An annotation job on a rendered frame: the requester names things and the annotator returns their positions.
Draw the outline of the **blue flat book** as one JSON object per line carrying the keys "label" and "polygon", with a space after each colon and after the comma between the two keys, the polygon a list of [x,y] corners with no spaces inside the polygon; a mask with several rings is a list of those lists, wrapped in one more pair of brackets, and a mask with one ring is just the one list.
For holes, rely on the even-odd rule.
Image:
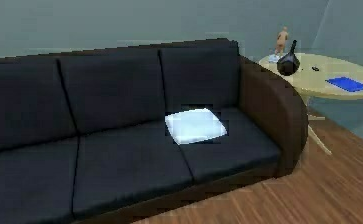
{"label": "blue flat book", "polygon": [[363,91],[363,83],[348,77],[331,78],[327,79],[327,82],[347,92]]}

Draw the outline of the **black sofa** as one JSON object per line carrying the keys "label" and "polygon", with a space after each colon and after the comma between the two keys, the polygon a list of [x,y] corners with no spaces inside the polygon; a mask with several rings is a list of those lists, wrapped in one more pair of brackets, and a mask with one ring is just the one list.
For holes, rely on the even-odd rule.
{"label": "black sofa", "polygon": [[[178,145],[170,114],[227,134]],[[227,39],[0,59],[0,224],[130,224],[294,170],[290,83]]]}

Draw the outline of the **white square cushion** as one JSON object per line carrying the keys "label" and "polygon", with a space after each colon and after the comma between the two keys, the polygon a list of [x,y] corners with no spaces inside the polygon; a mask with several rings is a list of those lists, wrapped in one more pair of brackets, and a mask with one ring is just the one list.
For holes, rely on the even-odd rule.
{"label": "white square cushion", "polygon": [[198,143],[227,134],[222,122],[207,108],[167,115],[165,124],[178,145]]}

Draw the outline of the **round pale yellow table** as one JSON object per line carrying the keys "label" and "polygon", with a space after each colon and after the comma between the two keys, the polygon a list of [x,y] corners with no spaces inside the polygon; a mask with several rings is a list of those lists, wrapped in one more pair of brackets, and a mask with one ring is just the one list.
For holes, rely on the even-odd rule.
{"label": "round pale yellow table", "polygon": [[363,137],[363,91],[347,92],[327,79],[348,77],[363,83],[363,66],[328,56],[297,53],[300,67],[291,76],[284,76],[300,94],[307,107],[314,106],[321,115],[308,112],[310,121],[333,119],[341,126]]}

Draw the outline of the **tan human figurine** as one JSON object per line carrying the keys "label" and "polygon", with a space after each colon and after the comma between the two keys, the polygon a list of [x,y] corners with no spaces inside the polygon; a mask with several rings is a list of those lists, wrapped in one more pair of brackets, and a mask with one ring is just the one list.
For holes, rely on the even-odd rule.
{"label": "tan human figurine", "polygon": [[276,55],[283,53],[288,37],[289,33],[287,32],[287,27],[284,27],[277,36],[276,47],[275,47]]}

